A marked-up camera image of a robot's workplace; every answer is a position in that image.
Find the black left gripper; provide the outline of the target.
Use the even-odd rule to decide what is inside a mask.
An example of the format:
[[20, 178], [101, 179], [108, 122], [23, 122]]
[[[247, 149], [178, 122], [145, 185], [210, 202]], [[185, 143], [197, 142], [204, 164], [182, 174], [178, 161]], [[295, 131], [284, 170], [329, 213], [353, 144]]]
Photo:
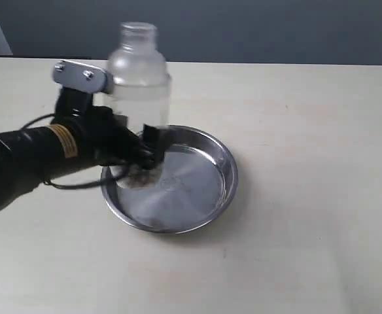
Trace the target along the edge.
[[73, 134], [78, 157], [94, 165], [126, 163], [152, 170], [163, 163], [170, 147], [167, 126], [144, 124], [139, 138], [118, 120], [111, 108], [95, 106], [93, 94], [71, 88], [60, 89], [54, 123]]

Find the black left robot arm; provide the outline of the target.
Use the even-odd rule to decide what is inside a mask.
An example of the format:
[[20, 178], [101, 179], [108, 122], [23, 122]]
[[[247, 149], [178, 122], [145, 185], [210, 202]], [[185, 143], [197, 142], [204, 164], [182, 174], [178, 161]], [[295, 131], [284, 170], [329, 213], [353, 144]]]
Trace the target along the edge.
[[167, 128], [144, 125], [136, 135], [113, 110], [95, 106], [94, 96], [62, 88], [52, 121], [27, 124], [0, 133], [0, 211], [40, 184], [95, 166], [120, 166], [121, 174], [89, 183], [63, 185], [64, 190], [94, 188], [127, 175], [132, 166], [153, 170], [170, 146]]

